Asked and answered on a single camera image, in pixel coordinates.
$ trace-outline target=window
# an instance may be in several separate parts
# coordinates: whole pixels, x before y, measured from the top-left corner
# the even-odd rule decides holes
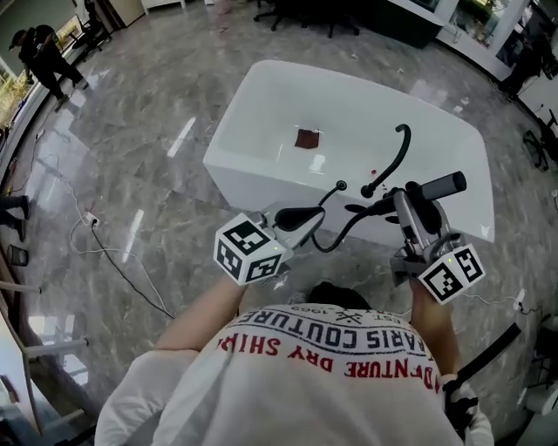
[[[81,33],[79,20],[77,17],[73,17],[57,32],[58,49],[66,50],[73,43],[71,34],[79,37]],[[27,83],[23,73],[18,78],[12,78],[6,70],[0,67],[0,128],[10,126],[17,107],[29,94],[32,86]]]
[[[459,0],[450,22],[477,42],[490,46],[490,37],[510,0]]]
[[[416,3],[418,6],[422,6],[426,10],[429,10],[430,12],[434,12],[440,0],[411,0],[411,1],[413,3]]]
[[[525,42],[533,42],[539,38],[543,28],[555,27],[555,17],[550,17],[543,7],[544,5],[538,1],[529,2],[512,34],[498,51],[496,57],[507,66],[513,67],[519,60]]]

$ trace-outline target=office chair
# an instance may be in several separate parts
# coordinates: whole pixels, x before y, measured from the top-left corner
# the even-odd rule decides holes
[[[556,137],[554,131],[552,130],[552,125],[558,125],[555,115],[552,110],[548,109],[550,116],[552,117],[546,124],[541,118],[537,118],[539,127],[541,128],[541,139],[537,139],[533,132],[527,130],[523,135],[523,142],[534,147],[539,154],[539,162],[535,163],[535,167],[541,167],[542,161],[544,161],[543,171],[548,170],[547,157],[544,151],[547,151],[548,156],[558,163],[558,138]]]
[[[333,37],[333,29],[338,24],[350,28],[355,36],[360,34],[360,29],[350,22],[345,2],[339,0],[314,2],[312,11],[312,21],[327,23],[330,26],[329,38]]]
[[[103,22],[99,19],[93,0],[81,1],[87,11],[89,20],[83,23],[78,17],[79,24],[81,25],[81,29],[84,33],[80,38],[75,38],[72,34],[70,36],[74,40],[74,48],[80,48],[83,45],[87,45],[83,53],[84,57],[87,57],[96,48],[99,49],[99,51],[102,51],[102,43],[106,40],[112,40],[112,37]]]
[[[260,18],[262,17],[276,17],[276,20],[271,25],[271,30],[277,30],[277,25],[281,22],[285,17],[295,18],[303,22],[303,14],[301,13],[301,3],[297,2],[296,0],[276,0],[275,1],[275,8],[270,12],[264,12],[263,14],[258,14],[254,17],[255,22],[259,22]],[[262,2],[258,1],[258,8],[262,6]]]

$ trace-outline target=sneaker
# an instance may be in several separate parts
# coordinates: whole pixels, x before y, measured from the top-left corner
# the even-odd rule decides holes
[[[85,90],[87,87],[89,87],[89,83],[85,80],[85,78],[81,79],[77,84],[76,84],[76,88],[78,90]]]
[[[29,218],[29,204],[30,204],[29,197],[27,195],[24,195],[23,202],[21,204],[21,209],[22,211],[24,211],[24,216],[26,220]]]
[[[68,100],[70,100],[70,97],[67,94],[65,94],[62,98],[56,101],[56,105],[54,105],[54,112],[60,110],[60,107],[62,107],[62,105],[68,102]]]
[[[14,225],[14,229],[17,231],[17,235],[19,235],[19,241],[23,243],[25,240],[25,221],[18,220]]]

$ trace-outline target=grey marble floor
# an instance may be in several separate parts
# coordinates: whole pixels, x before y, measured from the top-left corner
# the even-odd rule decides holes
[[[437,44],[416,50],[368,30],[359,37],[341,30],[329,40],[325,29],[303,30],[288,22],[272,33],[269,24],[252,21],[254,14],[253,3],[223,16],[202,2],[189,4],[184,12],[154,10],[79,66],[91,89],[73,92],[71,102],[56,114],[49,102],[24,143],[16,189],[29,175],[34,134],[44,128],[24,188],[34,201],[24,243],[31,262],[18,271],[25,282],[41,284],[44,293],[25,296],[26,306],[44,339],[89,338],[91,345],[66,357],[65,366],[96,409],[168,320],[134,293],[104,255],[72,251],[69,234],[78,212],[71,190],[79,209],[99,218],[97,232],[105,246],[128,248],[141,258],[168,310],[178,313],[219,275],[211,260],[214,232],[235,210],[201,160],[242,78],[263,59],[373,80],[479,129],[493,180],[496,241],[476,243],[488,274],[473,292],[495,301],[524,287],[527,307],[555,310],[558,212],[550,192],[558,181],[555,167],[550,172],[533,168],[521,143],[522,133],[535,128],[525,112],[504,100],[481,72]],[[169,158],[169,147],[191,118],[191,132]],[[1,235],[4,243],[15,241],[5,227]],[[73,241],[80,250],[99,248],[81,224]],[[353,287],[376,308],[402,313],[410,306],[410,294],[407,287],[391,284],[390,255],[386,247],[352,238],[330,254],[305,247],[284,280],[251,287],[245,306],[285,302],[326,276]],[[156,300],[135,258],[112,257]],[[515,313],[510,301],[487,306],[462,297],[455,303],[453,320],[466,361],[512,322],[524,330],[473,380],[497,436],[523,417],[516,401],[539,319],[539,313]]]

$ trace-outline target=wall outlet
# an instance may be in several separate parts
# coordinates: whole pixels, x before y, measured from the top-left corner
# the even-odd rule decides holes
[[[514,310],[515,311],[520,311],[521,309],[521,305],[523,303],[523,299],[525,299],[525,288],[522,288],[520,290],[520,292],[517,294],[517,296],[515,296],[515,301],[514,301]]]
[[[94,220],[96,220],[95,227],[99,227],[100,224],[101,224],[101,220],[99,220],[98,217],[95,217],[92,213],[89,213],[89,212],[84,215],[84,223],[86,225],[88,225],[89,227],[91,227],[91,223]]]

